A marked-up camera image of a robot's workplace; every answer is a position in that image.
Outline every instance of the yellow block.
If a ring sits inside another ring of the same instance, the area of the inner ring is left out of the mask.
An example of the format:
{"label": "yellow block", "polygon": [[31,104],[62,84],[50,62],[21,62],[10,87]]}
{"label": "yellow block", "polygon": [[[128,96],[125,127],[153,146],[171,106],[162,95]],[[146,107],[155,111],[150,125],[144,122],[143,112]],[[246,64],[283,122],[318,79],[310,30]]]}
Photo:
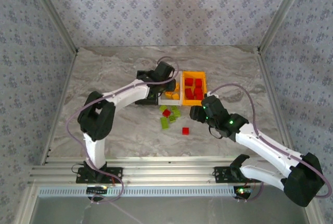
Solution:
{"label": "yellow block", "polygon": [[171,99],[171,98],[172,98],[172,92],[166,92],[166,93],[165,93],[165,96],[166,96],[167,98]]}
{"label": "yellow block", "polygon": [[175,88],[175,92],[179,91],[179,82],[176,83],[176,88]]}
{"label": "yellow block", "polygon": [[173,95],[172,95],[172,99],[174,99],[174,100],[179,100],[179,95],[178,95],[178,94],[173,94]]}

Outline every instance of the gray marble floor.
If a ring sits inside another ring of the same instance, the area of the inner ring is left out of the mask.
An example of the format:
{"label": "gray marble floor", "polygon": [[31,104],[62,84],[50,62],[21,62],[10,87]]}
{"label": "gray marble floor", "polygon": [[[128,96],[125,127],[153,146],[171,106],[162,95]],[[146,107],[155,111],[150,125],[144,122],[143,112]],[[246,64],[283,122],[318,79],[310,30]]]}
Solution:
{"label": "gray marble floor", "polygon": [[[208,90],[220,84],[237,82],[255,101],[259,129],[280,142],[267,92],[261,78],[257,53],[250,46],[177,46],[177,47],[94,47],[81,48],[76,58],[66,99],[61,111],[51,157],[80,157],[81,147],[65,131],[65,122],[84,105],[91,91],[110,92],[135,79],[137,70],[153,69],[156,60],[172,56],[183,70],[205,71]],[[230,113],[238,113],[252,121],[252,110],[246,95],[237,88],[218,91]],[[208,126],[189,118],[190,107],[182,106],[182,117],[161,130],[158,106],[130,105],[115,116],[112,132],[106,140],[108,158],[124,156],[237,156],[252,154],[246,147],[229,139],[218,140]],[[182,127],[190,135],[182,135]],[[80,138],[76,118],[70,130]]]}

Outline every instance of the wallpaper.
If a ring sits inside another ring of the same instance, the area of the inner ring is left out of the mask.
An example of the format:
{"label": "wallpaper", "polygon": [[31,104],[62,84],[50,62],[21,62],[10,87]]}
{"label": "wallpaper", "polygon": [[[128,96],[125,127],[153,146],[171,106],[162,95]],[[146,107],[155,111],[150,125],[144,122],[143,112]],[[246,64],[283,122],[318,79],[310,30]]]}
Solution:
{"label": "wallpaper", "polygon": [[281,0],[52,0],[76,47],[258,46]]}
{"label": "wallpaper", "polygon": [[0,223],[12,223],[72,54],[39,0],[0,0]]}
{"label": "wallpaper", "polygon": [[[296,0],[265,53],[296,149],[317,155],[331,183],[332,40],[333,0]],[[320,203],[326,222],[333,223],[333,196]]]}

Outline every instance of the red cube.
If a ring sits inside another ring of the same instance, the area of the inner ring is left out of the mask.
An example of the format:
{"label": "red cube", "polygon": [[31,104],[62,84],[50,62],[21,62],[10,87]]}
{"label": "red cube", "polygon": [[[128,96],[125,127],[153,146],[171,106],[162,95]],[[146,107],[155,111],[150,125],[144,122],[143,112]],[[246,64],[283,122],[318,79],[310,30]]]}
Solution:
{"label": "red cube", "polygon": [[203,94],[203,91],[202,91],[201,88],[195,88],[195,89],[194,89],[194,95],[196,96],[196,95],[198,95],[198,94]]}
{"label": "red cube", "polygon": [[183,135],[189,135],[189,128],[183,128]]}
{"label": "red cube", "polygon": [[193,78],[185,78],[185,86],[192,86]]}
{"label": "red cube", "polygon": [[169,115],[171,115],[171,111],[170,110],[165,110],[165,111],[163,111],[163,116],[165,116],[165,117],[169,117]]}
{"label": "red cube", "polygon": [[201,79],[196,79],[196,87],[201,88],[202,87],[202,80]]}
{"label": "red cube", "polygon": [[203,100],[203,93],[196,94],[196,99],[202,101]]}
{"label": "red cube", "polygon": [[185,96],[186,96],[186,99],[188,99],[188,100],[194,100],[194,95],[192,93],[191,88],[185,89]]}

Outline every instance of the orange tray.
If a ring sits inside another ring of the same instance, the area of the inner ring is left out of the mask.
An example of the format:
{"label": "orange tray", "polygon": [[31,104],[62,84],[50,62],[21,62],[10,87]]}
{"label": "orange tray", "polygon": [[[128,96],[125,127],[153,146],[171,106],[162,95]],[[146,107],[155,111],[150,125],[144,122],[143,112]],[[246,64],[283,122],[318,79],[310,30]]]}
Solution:
{"label": "orange tray", "polygon": [[[193,78],[194,79],[193,85],[191,87],[190,86],[185,86],[185,79],[186,78]],[[201,106],[201,100],[188,100],[188,99],[186,99],[186,96],[185,96],[185,89],[191,88],[192,91],[193,91],[194,88],[196,87],[195,79],[201,79],[202,80],[203,93],[204,94],[207,93],[205,72],[203,72],[203,71],[183,71],[183,74],[182,74],[183,103],[182,103],[182,105],[185,105],[185,106]]]}

